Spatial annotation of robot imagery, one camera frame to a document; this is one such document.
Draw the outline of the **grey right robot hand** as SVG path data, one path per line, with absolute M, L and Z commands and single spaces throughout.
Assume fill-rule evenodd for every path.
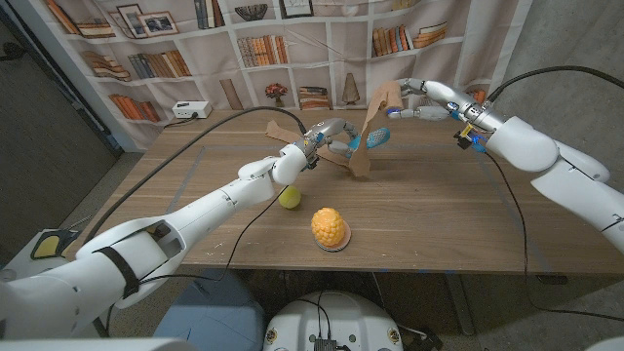
M 502 115 L 482 107 L 474 98 L 443 83 L 404 78 L 398 80 L 401 96 L 425 95 L 438 103 L 450 117 L 494 133 L 506 122 Z

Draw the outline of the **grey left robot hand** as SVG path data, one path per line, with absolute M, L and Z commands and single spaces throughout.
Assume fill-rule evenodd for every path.
M 345 132 L 351 140 L 350 144 L 342 141 L 333 141 L 332 138 Z M 314 169 L 319 160 L 317 150 L 326 145 L 330 152 L 350 158 L 357 149 L 361 136 L 355 126 L 342 118 L 330 118 L 314 125 L 306 132 L 296 145 L 306 156 L 307 167 Z

